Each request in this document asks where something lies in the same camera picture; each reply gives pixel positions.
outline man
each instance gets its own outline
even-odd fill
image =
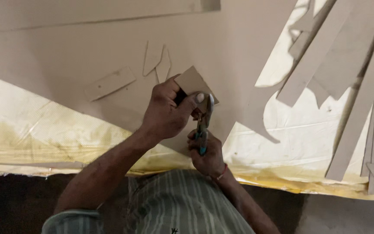
[[[141,127],[93,161],[67,185],[44,234],[103,233],[96,209],[112,194],[125,173],[149,149],[171,138],[196,113],[203,93],[174,102],[180,87],[172,77],[153,88]],[[172,170],[129,178],[127,233],[279,233],[277,227],[235,180],[223,162],[221,141],[211,133],[202,157],[193,130],[188,137],[192,170]]]

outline wrist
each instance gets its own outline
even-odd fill
[[[161,141],[152,133],[152,131],[143,126],[136,130],[133,133],[133,136],[137,139],[140,146],[148,149],[154,148]]]
[[[223,166],[218,167],[217,170],[210,173],[209,176],[213,180],[220,180],[224,176],[224,174],[227,172],[227,170],[228,170],[227,164],[223,163]]]

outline blue pliers handle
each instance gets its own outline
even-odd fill
[[[197,132],[195,134],[195,139],[200,140],[200,155],[203,156],[206,153],[207,150],[207,128],[210,124],[210,117],[214,109],[214,98],[212,94],[209,94],[207,97],[207,109],[206,113],[200,114],[199,118],[197,119]]]

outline man's left hand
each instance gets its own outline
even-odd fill
[[[205,96],[195,93],[186,97],[178,106],[174,99],[180,87],[174,81],[179,76],[169,78],[164,83],[154,86],[151,100],[144,115],[140,131],[153,137],[157,143],[163,139],[177,136],[187,125],[189,116]]]

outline hand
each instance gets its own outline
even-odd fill
[[[169,78],[164,83],[154,86],[151,100],[144,115],[140,131],[158,144],[163,139],[177,136],[187,125],[189,116],[201,103],[205,96],[203,93],[192,94],[177,106],[174,98],[180,87],[174,81],[174,77]]]
[[[221,141],[215,138],[209,131],[207,137],[207,149],[204,156],[200,156],[200,138],[195,140],[197,130],[193,130],[187,136],[189,138],[188,148],[194,167],[203,175],[211,178],[219,177],[224,171],[223,154],[221,152]]]

